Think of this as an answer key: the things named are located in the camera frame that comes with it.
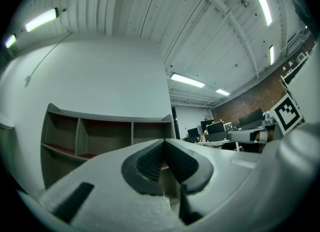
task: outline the ceiling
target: ceiling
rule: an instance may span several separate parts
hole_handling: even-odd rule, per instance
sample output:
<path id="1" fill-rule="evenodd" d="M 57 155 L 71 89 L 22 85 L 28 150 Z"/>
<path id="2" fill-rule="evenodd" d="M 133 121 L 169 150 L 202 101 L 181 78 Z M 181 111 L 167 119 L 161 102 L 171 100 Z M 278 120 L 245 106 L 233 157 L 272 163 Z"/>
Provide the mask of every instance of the ceiling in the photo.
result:
<path id="1" fill-rule="evenodd" d="M 270 26 L 258 0 L 25 0 L 12 28 L 22 29 L 35 16 L 58 7 L 58 19 L 21 33 L 16 48 L 23 50 L 68 32 L 156 41 L 161 46 L 171 103 L 212 108 L 271 73 L 269 47 L 274 45 L 275 64 L 280 63 L 290 54 L 288 42 L 304 29 L 292 0 L 267 3 Z M 172 81 L 172 73 L 205 86 Z M 231 94 L 226 97 L 216 93 L 218 89 Z"/>

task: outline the computer monitor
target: computer monitor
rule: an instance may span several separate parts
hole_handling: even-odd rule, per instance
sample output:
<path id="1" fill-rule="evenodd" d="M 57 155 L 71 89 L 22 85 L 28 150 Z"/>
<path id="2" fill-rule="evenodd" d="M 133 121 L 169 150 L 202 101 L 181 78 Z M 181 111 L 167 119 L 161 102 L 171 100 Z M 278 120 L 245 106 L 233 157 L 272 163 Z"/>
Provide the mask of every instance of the computer monitor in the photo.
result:
<path id="1" fill-rule="evenodd" d="M 188 130 L 188 136 L 189 137 L 198 137 L 199 136 L 198 128 L 193 128 L 193 129 Z"/>
<path id="2" fill-rule="evenodd" d="M 215 120 L 201 121 L 202 133 L 204 133 L 205 130 L 207 129 L 206 125 L 212 125 L 212 123 L 214 123 L 214 122 L 215 122 Z"/>
<path id="3" fill-rule="evenodd" d="M 216 122 L 213 125 L 207 127 L 208 134 L 217 134 L 225 131 L 224 124 L 222 122 Z"/>
<path id="4" fill-rule="evenodd" d="M 263 112 L 261 108 L 239 118 L 242 130 L 253 129 L 262 125 Z"/>

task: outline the desk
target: desk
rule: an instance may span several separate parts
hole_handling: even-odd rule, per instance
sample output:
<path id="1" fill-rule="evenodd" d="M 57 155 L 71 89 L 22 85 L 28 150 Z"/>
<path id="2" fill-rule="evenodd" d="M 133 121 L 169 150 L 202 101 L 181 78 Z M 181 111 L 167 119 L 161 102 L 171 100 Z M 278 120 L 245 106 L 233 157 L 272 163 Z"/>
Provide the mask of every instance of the desk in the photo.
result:
<path id="1" fill-rule="evenodd" d="M 212 141 L 212 142 L 198 142 L 198 143 L 195 143 L 195 144 L 200 145 L 200 146 L 208 146 L 208 147 L 215 146 L 215 147 L 218 147 L 218 146 L 222 146 L 223 144 L 230 143 L 230 142 L 233 142 L 233 141 L 225 139 L 225 140 Z M 236 145 L 236 150 L 240 151 L 239 142 L 236 142 L 235 145 Z"/>

